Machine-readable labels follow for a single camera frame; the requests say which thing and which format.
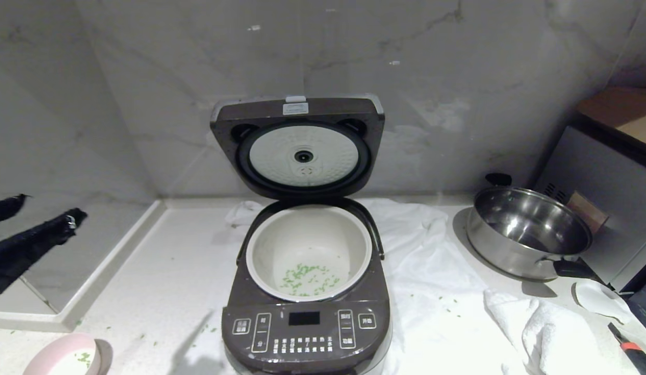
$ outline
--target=white inner pot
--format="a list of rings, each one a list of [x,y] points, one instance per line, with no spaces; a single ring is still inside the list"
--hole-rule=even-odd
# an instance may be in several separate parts
[[[247,247],[254,282],[272,296],[320,301],[343,292],[364,275],[371,238],[350,212],[332,206],[297,206],[264,221]]]

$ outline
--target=white plate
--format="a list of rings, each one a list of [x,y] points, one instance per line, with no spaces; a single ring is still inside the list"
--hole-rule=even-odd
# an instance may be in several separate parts
[[[632,313],[626,302],[601,283],[592,280],[576,282],[575,297],[583,308],[592,313],[616,318],[622,324],[632,320]]]

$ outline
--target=white cloth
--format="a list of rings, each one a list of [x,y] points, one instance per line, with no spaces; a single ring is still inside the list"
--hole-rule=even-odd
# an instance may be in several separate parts
[[[446,235],[447,214],[389,199],[358,202],[376,221],[385,251],[392,342],[383,373],[525,375],[513,347],[485,311],[485,283]],[[256,202],[243,202],[226,221],[246,233],[261,209]]]
[[[584,318],[539,298],[485,290],[485,306],[525,366],[540,375],[611,375]]]

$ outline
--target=stainless steel pot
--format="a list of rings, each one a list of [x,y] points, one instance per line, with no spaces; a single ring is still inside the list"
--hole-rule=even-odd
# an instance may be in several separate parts
[[[482,190],[475,195],[466,233],[483,258],[520,278],[594,276],[574,262],[591,246],[587,224],[563,204],[532,190]]]

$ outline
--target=microwave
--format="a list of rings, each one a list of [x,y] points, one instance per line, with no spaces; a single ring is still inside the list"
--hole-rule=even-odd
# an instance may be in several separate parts
[[[646,285],[646,143],[577,113],[534,190],[563,204],[577,193],[602,211],[580,258],[620,294]]]

